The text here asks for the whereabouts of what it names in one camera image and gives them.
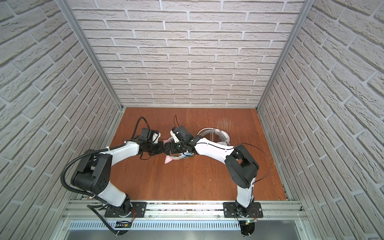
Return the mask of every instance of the metal bracket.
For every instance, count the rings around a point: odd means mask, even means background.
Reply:
[[[224,209],[224,217],[225,218],[234,218],[236,217],[237,213],[237,207],[236,203],[234,202],[223,202],[223,209]],[[262,218],[263,215],[263,209],[259,202],[253,202],[251,206],[251,211],[255,214],[255,217]]]
[[[147,207],[147,203],[146,202],[131,202],[131,204],[132,204],[132,207],[136,211],[136,218],[143,218],[144,214],[145,214],[146,207]],[[117,212],[115,212],[115,210],[107,209],[105,211],[104,217],[116,218],[116,217],[120,217],[120,216]],[[133,213],[132,214],[129,213],[128,216],[125,216],[125,217],[127,217],[127,218],[133,217]]]

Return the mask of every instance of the white headphones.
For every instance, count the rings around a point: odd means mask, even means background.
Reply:
[[[219,141],[220,141],[218,142],[218,144],[229,146],[229,135],[226,132],[217,128],[206,127],[201,129],[197,135],[200,135],[203,137],[207,134],[211,134],[211,141],[213,139],[213,134],[216,134],[219,137]]]

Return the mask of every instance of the brown wooden surface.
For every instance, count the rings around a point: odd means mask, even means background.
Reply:
[[[269,175],[255,183],[256,200],[285,200],[276,167],[255,109],[219,108],[127,108],[111,146],[130,139],[140,116],[147,119],[151,129],[161,133],[160,140],[170,137],[173,118],[192,135],[205,127],[227,132],[231,144],[247,142],[263,149],[271,158]],[[136,135],[145,123],[141,120]],[[269,170],[267,157],[258,149],[245,145],[260,166],[257,179]],[[123,160],[112,167],[111,182],[132,199],[142,200],[235,200],[237,185],[229,176],[225,164],[207,156],[196,155],[188,159],[164,164],[165,155],[140,160],[139,156]]]

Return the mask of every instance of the metal corner post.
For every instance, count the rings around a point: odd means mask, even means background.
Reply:
[[[96,53],[93,51],[93,48],[89,43],[69,3],[67,2],[67,0],[56,0],[56,2],[59,5],[61,12],[67,19],[69,25],[71,26],[80,44],[83,46],[84,52],[88,55],[89,60],[91,61],[92,65],[95,67],[96,72],[99,74],[101,81],[104,83],[104,86],[107,88],[107,91],[111,95],[116,106],[119,108],[120,111],[122,111],[122,104],[120,102],[120,99],[117,96],[115,90],[113,89],[111,82],[107,77],[107,74],[104,72],[104,69],[101,66],[101,63],[99,62],[99,59],[97,58]]]
[[[269,89],[272,87],[273,83],[275,82],[276,76],[279,73],[280,68],[283,66],[283,63],[289,51],[291,50],[293,43],[295,42],[296,37],[299,34],[299,31],[301,30],[301,27],[304,25],[304,21],[307,18],[308,13],[310,12],[314,1],[315,0],[305,0],[303,7],[301,8],[299,15],[297,16],[296,23],[293,26],[287,41],[285,42],[283,50],[281,51],[279,59],[277,60],[277,63],[275,65],[275,68],[273,69],[272,74],[267,82],[267,85],[265,86],[262,97],[260,98],[260,101],[257,104],[257,107],[256,107],[257,110],[260,109],[261,105],[265,101],[265,98],[269,92]]]

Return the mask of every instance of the white brick wall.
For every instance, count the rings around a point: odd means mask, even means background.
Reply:
[[[0,55],[0,238],[48,239],[71,197],[62,169],[118,109],[55,1],[0,2]]]
[[[384,1],[316,0],[260,108],[320,239],[384,239]]]
[[[303,4],[69,2],[123,105],[208,107],[257,106]]]

